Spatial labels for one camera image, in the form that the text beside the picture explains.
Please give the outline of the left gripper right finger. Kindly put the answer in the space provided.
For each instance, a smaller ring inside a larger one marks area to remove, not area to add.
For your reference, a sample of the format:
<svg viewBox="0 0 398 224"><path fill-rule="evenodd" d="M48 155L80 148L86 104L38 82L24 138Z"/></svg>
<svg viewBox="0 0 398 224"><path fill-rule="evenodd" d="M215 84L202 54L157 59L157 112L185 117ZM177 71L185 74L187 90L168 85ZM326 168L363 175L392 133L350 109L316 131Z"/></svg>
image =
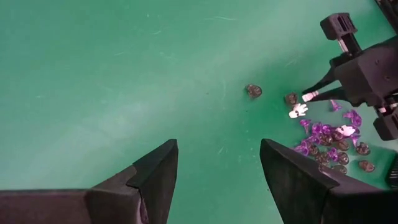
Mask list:
<svg viewBox="0 0 398 224"><path fill-rule="evenodd" d="M263 139L264 176L284 224L398 224L398 190L382 190Z"/></svg>

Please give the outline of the black slotted plastic basket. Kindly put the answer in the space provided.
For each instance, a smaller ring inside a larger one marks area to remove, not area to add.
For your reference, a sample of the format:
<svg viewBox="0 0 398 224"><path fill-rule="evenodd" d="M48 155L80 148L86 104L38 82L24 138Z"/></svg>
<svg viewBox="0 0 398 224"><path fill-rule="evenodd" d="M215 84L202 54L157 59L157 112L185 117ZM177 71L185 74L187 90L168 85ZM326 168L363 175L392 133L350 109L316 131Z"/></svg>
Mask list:
<svg viewBox="0 0 398 224"><path fill-rule="evenodd" d="M398 154L394 156L386 175L386 183L392 189L398 189Z"/></svg>

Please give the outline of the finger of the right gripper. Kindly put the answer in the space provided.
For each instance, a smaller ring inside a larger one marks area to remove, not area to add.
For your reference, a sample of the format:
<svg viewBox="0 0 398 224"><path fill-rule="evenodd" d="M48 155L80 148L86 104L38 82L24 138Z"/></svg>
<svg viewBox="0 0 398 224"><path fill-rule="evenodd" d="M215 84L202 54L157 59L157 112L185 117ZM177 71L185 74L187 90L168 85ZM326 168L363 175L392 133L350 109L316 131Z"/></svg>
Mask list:
<svg viewBox="0 0 398 224"><path fill-rule="evenodd" d="M323 93L315 95L309 102L324 101L324 100L343 100L349 102L348 97L342 87L328 90Z"/></svg>
<svg viewBox="0 0 398 224"><path fill-rule="evenodd" d="M320 90L321 88L337 81L339 78L340 78L340 72L336 68L330 68L329 71L319 82L314 84L314 86L311 86L310 88L303 90L302 93L311 93Z"/></svg>

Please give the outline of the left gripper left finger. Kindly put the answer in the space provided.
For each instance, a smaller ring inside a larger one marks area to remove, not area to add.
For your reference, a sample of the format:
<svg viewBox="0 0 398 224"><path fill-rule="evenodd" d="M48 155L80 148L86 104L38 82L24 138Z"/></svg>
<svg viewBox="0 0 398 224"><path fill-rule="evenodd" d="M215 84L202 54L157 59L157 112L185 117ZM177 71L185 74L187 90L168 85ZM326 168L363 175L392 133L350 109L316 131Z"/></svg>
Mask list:
<svg viewBox="0 0 398 224"><path fill-rule="evenodd" d="M167 224L177 168L169 139L88 189L0 190L0 224Z"/></svg>

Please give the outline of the green table mat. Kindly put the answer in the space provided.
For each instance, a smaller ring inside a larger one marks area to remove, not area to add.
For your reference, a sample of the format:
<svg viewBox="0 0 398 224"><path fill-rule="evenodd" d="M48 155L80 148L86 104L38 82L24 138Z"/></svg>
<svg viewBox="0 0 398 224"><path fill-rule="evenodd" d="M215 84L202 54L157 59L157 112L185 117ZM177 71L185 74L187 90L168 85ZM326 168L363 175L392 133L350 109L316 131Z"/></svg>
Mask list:
<svg viewBox="0 0 398 224"><path fill-rule="evenodd" d="M175 138L168 224L282 224L260 143L304 138L284 96L340 54L336 12L394 35L374 0L0 0L0 189L88 188Z"/></svg>

